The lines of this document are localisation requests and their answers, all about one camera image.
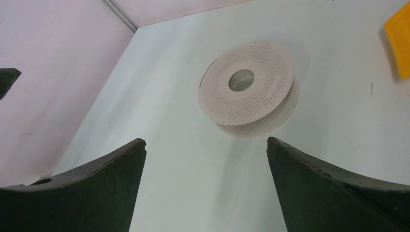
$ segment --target yellow object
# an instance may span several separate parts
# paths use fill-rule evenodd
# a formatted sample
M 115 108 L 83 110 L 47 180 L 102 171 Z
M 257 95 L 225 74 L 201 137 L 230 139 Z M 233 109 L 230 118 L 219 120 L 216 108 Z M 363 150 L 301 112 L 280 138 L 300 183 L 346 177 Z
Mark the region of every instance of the yellow object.
M 410 2 L 384 24 L 402 79 L 410 77 Z

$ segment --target scratch mark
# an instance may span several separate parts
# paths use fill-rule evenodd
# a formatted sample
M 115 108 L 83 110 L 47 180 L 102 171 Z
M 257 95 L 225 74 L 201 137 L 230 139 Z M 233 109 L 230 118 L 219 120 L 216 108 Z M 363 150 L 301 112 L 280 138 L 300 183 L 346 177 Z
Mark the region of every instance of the scratch mark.
M 229 222 L 228 222 L 228 228 L 229 228 L 229 225 L 231 224 L 232 217 L 234 216 L 236 204 L 238 204 L 239 194 L 241 193 L 243 180 L 245 179 L 245 172 L 246 172 L 246 167 L 248 166 L 249 152 L 250 152 L 250 146 L 251 145 L 252 145 L 252 139 L 250 140 L 250 143 L 249 143 L 248 156 L 246 157 L 245 169 L 244 169 L 244 173 L 242 175 L 242 182 L 241 182 L 241 186 L 239 187 L 238 196 L 236 197 L 236 202 L 235 202 L 235 205 L 234 205 L 234 209 L 232 210 L 231 218 L 229 219 Z
M 21 134 L 21 135 L 19 136 L 19 138 L 21 138 L 21 137 L 23 137 L 23 136 L 26 136 L 26 135 L 32 135 L 32 134 L 33 134 L 33 132 L 23 133 L 23 134 Z
M 357 150 L 359 150 L 361 147 L 363 147 L 363 144 L 359 144 L 357 147 L 353 149 L 353 154 L 356 153 Z

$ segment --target white floor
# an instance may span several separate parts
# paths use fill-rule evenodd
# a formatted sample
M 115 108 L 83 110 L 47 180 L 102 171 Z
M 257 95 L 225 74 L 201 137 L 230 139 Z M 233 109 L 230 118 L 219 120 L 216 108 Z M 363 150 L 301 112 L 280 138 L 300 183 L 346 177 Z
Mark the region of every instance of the white floor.
M 256 0 L 138 29 L 56 173 L 140 137 L 147 159 L 130 231 L 286 231 L 266 157 L 269 135 L 221 132 L 197 88 L 229 48 L 289 50 L 301 92 L 271 133 L 363 175 L 410 184 L 410 80 L 383 23 L 405 0 Z

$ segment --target perforated spool flange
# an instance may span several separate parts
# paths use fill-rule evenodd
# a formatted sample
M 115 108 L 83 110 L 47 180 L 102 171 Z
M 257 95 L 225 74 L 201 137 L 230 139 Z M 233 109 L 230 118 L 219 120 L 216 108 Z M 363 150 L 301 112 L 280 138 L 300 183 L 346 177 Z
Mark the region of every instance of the perforated spool flange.
M 286 98 L 282 101 L 282 103 L 280 103 L 277 108 L 268 113 L 268 115 L 266 115 L 265 117 L 254 122 L 239 126 L 226 126 L 218 123 L 216 125 L 222 131 L 234 137 L 254 138 L 265 135 L 279 128 L 290 118 L 296 108 L 298 99 L 299 85 L 295 78 L 293 80 L 291 90 L 289 91 Z
M 235 92 L 228 83 L 239 70 L 251 70 L 255 77 L 249 88 Z M 292 82 L 292 61 L 283 48 L 265 42 L 247 43 L 229 50 L 208 68 L 198 101 L 216 123 L 243 125 L 272 112 L 285 99 Z

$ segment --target dark object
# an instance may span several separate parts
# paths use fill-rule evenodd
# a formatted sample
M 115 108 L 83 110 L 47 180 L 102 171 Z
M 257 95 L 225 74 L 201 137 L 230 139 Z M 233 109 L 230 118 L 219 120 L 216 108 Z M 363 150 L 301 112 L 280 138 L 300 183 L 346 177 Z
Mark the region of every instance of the dark object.
M 6 96 L 20 75 L 21 72 L 17 69 L 0 69 L 0 100 Z
M 268 139 L 289 232 L 407 232 L 410 186 L 358 175 Z
M 145 141 L 30 186 L 0 188 L 4 232 L 127 232 L 144 167 Z

